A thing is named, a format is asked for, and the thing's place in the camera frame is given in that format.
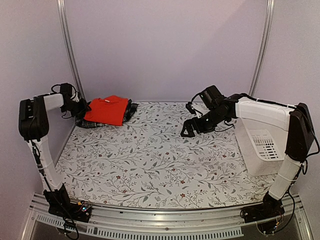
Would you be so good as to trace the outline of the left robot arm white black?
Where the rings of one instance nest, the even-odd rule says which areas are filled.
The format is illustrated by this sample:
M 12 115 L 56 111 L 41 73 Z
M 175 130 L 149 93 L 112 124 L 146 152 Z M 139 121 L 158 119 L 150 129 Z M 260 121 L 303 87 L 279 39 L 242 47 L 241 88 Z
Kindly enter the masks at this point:
M 70 217 L 75 211 L 74 205 L 55 169 L 49 148 L 48 112 L 55 109 L 60 109 L 63 114 L 70 113 L 71 118 L 84 117 L 91 110 L 72 84 L 55 84 L 49 93 L 20 101 L 18 131 L 33 155 L 49 205 L 63 217 Z

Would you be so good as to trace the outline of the black white plaid skirt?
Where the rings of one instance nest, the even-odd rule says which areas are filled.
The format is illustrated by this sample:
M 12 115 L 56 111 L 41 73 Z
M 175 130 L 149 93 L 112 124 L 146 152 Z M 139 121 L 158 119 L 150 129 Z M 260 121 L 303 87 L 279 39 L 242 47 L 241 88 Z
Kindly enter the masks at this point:
M 122 126 L 137 112 L 138 104 L 131 99 L 115 95 L 95 98 L 88 104 L 88 111 L 74 117 L 75 125 L 91 129 L 103 126 Z

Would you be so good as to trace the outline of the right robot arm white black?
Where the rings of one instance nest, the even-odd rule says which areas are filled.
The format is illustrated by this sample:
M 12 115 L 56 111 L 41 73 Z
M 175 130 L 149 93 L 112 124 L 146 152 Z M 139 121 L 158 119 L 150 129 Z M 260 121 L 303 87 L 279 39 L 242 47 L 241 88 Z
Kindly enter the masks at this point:
M 219 123 L 236 120 L 235 136 L 251 176 L 275 174 L 275 180 L 259 206 L 262 218 L 278 210 L 281 199 L 304 169 L 313 144 L 318 144 L 308 106 L 258 99 L 246 93 L 224 96 L 215 85 L 196 94 L 208 112 L 202 113 L 189 101 L 185 107 L 194 115 L 185 120 L 180 135 L 215 131 Z

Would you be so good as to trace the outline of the red garment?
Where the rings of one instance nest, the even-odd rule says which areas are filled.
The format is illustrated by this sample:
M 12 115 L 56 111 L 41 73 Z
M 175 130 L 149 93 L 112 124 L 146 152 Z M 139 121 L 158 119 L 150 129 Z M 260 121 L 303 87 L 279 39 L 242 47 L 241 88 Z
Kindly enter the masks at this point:
M 128 98 L 116 95 L 95 98 L 89 104 L 91 111 L 86 112 L 84 119 L 89 122 L 121 126 L 128 102 Z

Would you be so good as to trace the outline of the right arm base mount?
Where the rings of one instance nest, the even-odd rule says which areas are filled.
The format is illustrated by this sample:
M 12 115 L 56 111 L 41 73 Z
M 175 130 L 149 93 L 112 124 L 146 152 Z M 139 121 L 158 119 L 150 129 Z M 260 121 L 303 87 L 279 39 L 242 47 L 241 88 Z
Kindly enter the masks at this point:
M 245 223 L 251 223 L 281 216 L 284 213 L 281 201 L 267 200 L 260 204 L 243 207 L 240 211 L 240 217 L 244 219 Z

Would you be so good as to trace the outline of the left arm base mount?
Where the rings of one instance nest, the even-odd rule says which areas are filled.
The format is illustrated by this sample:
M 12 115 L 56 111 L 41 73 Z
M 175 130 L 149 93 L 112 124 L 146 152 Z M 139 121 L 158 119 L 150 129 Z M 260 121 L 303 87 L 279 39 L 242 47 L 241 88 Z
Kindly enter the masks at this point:
M 91 218 L 92 205 L 84 200 L 77 203 L 50 200 L 48 212 L 62 218 L 88 223 Z

